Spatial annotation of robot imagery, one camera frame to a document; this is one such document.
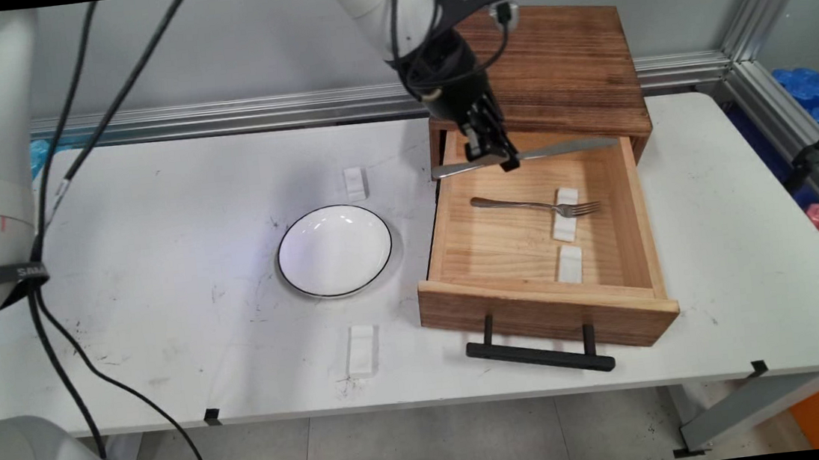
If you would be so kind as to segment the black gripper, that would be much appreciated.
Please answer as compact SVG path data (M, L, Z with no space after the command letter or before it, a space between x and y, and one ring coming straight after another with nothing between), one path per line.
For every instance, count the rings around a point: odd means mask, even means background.
M458 31L443 31L404 55L406 81L415 96L438 120L461 126L466 137L467 162L506 157L500 166L507 173L516 170L518 148L505 129L488 75L479 68L478 56ZM479 133L475 126L481 128Z

